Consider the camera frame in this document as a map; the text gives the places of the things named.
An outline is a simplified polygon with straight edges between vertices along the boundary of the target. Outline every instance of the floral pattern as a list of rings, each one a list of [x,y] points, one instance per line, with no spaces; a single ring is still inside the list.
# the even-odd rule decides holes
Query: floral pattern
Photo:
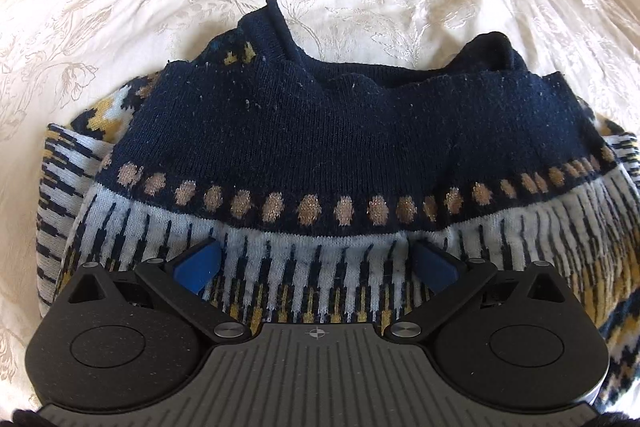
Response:
[[[0,417],[33,396],[22,359],[39,320],[33,201],[46,124],[71,121],[167,60],[195,58],[263,3],[8,0],[0,9]],[[640,0],[279,3],[296,41],[328,61],[434,68],[478,33],[502,31],[531,70],[562,71],[594,110],[640,128]]]

